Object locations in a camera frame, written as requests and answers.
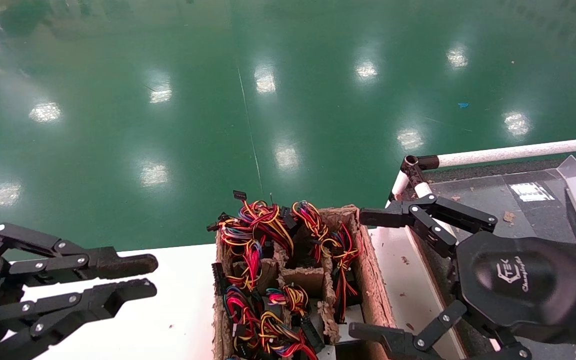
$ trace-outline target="epoxy floor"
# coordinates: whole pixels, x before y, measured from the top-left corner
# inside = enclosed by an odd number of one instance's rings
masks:
[[[407,153],[567,139],[576,0],[0,0],[0,222],[87,247],[212,242],[233,189],[381,207]]]

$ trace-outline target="cardboard divider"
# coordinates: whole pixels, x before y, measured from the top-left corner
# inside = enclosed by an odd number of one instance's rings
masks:
[[[351,266],[361,293],[363,321],[366,324],[395,328],[393,308],[388,299],[373,242],[366,227],[359,224],[359,209],[354,205],[346,205],[341,208],[320,209],[319,213],[330,231],[339,231],[343,223],[355,244],[361,247],[361,254]],[[366,359],[388,359],[377,342],[368,342],[365,348]]]
[[[235,276],[242,276],[246,262],[233,262],[233,272]],[[256,289],[261,295],[265,294],[266,289],[277,287],[277,261],[274,259],[261,259],[261,276],[256,281]]]
[[[336,344],[339,341],[339,326],[335,322],[332,305],[335,301],[335,294],[332,289],[330,273],[332,262],[330,259],[322,261],[327,265],[321,268],[296,268],[286,269],[279,267],[279,286],[299,285],[311,299],[322,299],[317,302],[317,312],[324,323],[324,335],[327,343]]]
[[[384,287],[384,278],[378,266],[375,249],[366,227],[359,224],[359,209],[354,205],[347,205],[341,208],[320,209],[319,213],[330,231],[340,230],[343,223],[355,244],[362,248],[361,254],[351,266],[361,294],[364,322],[395,328],[393,311]],[[233,275],[233,255],[220,242],[218,231],[215,240],[217,262],[222,263],[226,275]],[[309,297],[321,299],[317,302],[317,312],[324,322],[324,335],[330,344],[336,344],[340,339],[340,334],[339,326],[334,321],[335,294],[332,284],[332,260],[329,257],[323,257],[320,264],[317,264],[320,267],[297,266],[294,269],[286,266],[289,260],[286,251],[275,243],[272,259],[262,259],[262,276],[258,281],[259,291],[263,293],[268,287],[282,287],[285,284],[294,283],[302,286]],[[237,263],[234,265],[236,269],[239,268]],[[234,348],[232,328],[224,309],[222,296],[215,297],[214,311],[213,359],[224,360],[233,355]],[[290,313],[284,310],[282,319],[286,321],[286,324],[290,324],[290,318]],[[387,360],[384,349],[377,342],[368,342],[364,348],[366,352],[364,359]]]

